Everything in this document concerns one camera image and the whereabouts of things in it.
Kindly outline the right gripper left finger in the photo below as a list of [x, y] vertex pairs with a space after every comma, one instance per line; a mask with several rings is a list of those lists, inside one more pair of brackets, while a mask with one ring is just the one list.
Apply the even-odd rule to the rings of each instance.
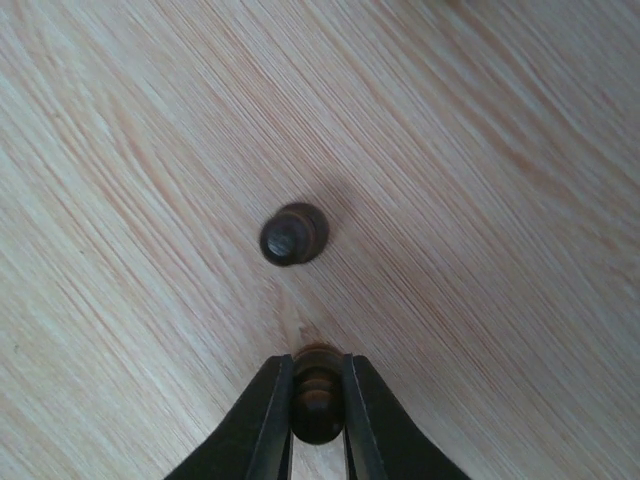
[[271, 356], [218, 427], [169, 479], [289, 479], [293, 359]]

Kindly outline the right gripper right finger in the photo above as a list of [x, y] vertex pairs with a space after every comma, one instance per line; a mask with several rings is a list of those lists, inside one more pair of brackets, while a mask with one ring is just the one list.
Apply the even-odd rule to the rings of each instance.
[[466, 479], [417, 427], [367, 357], [343, 359], [349, 479]]

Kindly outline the dark pawn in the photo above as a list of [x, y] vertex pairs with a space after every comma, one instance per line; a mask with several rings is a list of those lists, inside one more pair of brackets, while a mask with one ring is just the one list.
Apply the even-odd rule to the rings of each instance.
[[330, 226], [315, 205], [296, 202], [284, 205], [261, 228], [262, 255], [278, 267], [311, 262], [329, 241]]
[[327, 444], [344, 428], [343, 357], [339, 350], [322, 343], [308, 345], [293, 357], [290, 425], [304, 443]]

